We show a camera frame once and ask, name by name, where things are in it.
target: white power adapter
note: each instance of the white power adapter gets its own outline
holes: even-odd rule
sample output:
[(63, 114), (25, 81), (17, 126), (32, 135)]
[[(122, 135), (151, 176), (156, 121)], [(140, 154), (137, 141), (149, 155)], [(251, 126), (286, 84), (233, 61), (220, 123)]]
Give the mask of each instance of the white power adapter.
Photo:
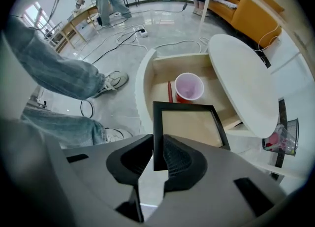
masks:
[(138, 28), (138, 30), (141, 30), (140, 32), (139, 32), (139, 34), (140, 34), (140, 37), (142, 37), (142, 38), (145, 38), (145, 37), (148, 37), (148, 32), (144, 29), (144, 28)]

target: paper cup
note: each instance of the paper cup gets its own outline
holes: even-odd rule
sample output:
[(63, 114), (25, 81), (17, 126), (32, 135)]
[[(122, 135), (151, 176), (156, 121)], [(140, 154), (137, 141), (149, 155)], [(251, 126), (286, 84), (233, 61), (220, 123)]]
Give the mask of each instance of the paper cup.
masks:
[(176, 100), (191, 103), (200, 98), (204, 92), (201, 79), (192, 73), (180, 74), (175, 80)]

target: sofa armrest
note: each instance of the sofa armrest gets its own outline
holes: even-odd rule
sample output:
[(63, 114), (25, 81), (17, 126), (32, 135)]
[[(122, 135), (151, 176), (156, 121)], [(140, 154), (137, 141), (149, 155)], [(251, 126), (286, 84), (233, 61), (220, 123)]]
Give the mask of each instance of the sofa armrest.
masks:
[[(251, 0), (241, 0), (233, 15), (231, 25), (259, 43), (260, 39), (277, 27), (277, 22), (262, 8)], [(267, 47), (281, 33), (278, 26), (260, 41), (261, 47)]]

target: black picture frame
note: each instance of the black picture frame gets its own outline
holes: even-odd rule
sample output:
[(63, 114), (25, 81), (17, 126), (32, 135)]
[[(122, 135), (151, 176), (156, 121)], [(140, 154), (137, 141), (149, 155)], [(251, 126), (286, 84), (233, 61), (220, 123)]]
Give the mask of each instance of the black picture frame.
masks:
[(216, 123), (222, 146), (220, 148), (231, 150), (223, 129), (222, 123), (213, 105), (185, 104), (153, 102), (153, 169), (154, 171), (167, 170), (167, 165), (163, 157), (163, 119), (162, 111), (209, 111)]

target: gray tile floor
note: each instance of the gray tile floor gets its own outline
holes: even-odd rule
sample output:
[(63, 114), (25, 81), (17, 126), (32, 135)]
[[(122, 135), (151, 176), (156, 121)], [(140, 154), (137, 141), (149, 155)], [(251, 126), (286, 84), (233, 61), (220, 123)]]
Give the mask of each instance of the gray tile floor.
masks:
[[(80, 33), (88, 42), (84, 43), (76, 35), (71, 40), (76, 48), (73, 49), (67, 45), (61, 52), (61, 55), (66, 58), (78, 60), (82, 60), (86, 57), (84, 59), (86, 62), (93, 63), (106, 51), (117, 46), (116, 39), (119, 35), (110, 37), (100, 47), (95, 49), (105, 38), (123, 31), (128, 26), (137, 24), (145, 24), (149, 37), (137, 37), (134, 43), (145, 45), (148, 49), (161, 44), (186, 39), (198, 41), (197, 30), (200, 16), (192, 14), (192, 5), (188, 5), (186, 10), (182, 13), (161, 11), (135, 13), (148, 9), (180, 11), (183, 5), (184, 3), (179, 2), (163, 2), (147, 3), (141, 4), (140, 7), (131, 7), (130, 9), (133, 12), (131, 19), (110, 29), (101, 29), (98, 26), (99, 34), (97, 34), (91, 26), (85, 27), (80, 30)], [(111, 17), (112, 24), (120, 23), (123, 20), (124, 19), (120, 16)], [(228, 31), (226, 24), (222, 23), (222, 20), (211, 16), (210, 18), (206, 18), (201, 36), (209, 39), (215, 34), (227, 33)], [(166, 46), (158, 49), (160, 55), (175, 55), (198, 51), (198, 45), (194, 43), (181, 43), (175, 46)], [(144, 132), (135, 105), (134, 89), (137, 70), (146, 52), (147, 51), (141, 47), (122, 45), (95, 63), (95, 66), (100, 72), (106, 73), (117, 69), (124, 70), (129, 75), (129, 82), (117, 92), (106, 93), (93, 99), (95, 107), (93, 119), (100, 121), (105, 127), (123, 128), (134, 135)], [(47, 90), (44, 91), (42, 101), (43, 100), (47, 101), (48, 108), (54, 112), (81, 116), (79, 100), (58, 95)], [(228, 140), (231, 150), (240, 154), (245, 159), (270, 162), (270, 153), (262, 151), (261, 149), (261, 139), (228, 135)], [(165, 180), (167, 180), (167, 171), (153, 172), (151, 161), (139, 180), (141, 202), (144, 204), (159, 205), (162, 201), (162, 191)]]

